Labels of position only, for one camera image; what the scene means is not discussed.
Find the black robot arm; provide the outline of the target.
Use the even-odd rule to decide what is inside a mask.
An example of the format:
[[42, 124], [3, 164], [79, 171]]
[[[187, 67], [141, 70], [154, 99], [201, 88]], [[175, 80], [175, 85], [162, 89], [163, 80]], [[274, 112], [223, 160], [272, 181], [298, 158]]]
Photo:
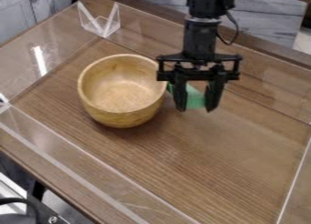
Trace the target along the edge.
[[[169, 82], [175, 107], [182, 112], [190, 102], [187, 82], [207, 81], [203, 106], [211, 112], [221, 104], [226, 83], [239, 80], [241, 76], [242, 55], [217, 53], [217, 39], [230, 46], [239, 34], [237, 19], [229, 12], [235, 7], [235, 0], [186, 0], [186, 5], [189, 15], [183, 25], [183, 50], [178, 54], [157, 57], [157, 80]], [[223, 15], [237, 27], [230, 42], [219, 34]]]

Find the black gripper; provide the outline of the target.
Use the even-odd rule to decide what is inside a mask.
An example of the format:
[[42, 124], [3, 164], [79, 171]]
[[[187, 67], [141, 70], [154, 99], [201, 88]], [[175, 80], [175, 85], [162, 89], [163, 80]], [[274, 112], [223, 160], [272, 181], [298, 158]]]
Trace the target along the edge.
[[187, 81], [209, 80], [205, 98], [211, 112], [221, 104], [226, 81], [239, 80], [242, 56], [217, 52], [219, 23], [219, 19], [187, 17], [182, 52], [157, 58], [157, 80], [174, 84], [174, 101], [182, 112], [187, 109]]

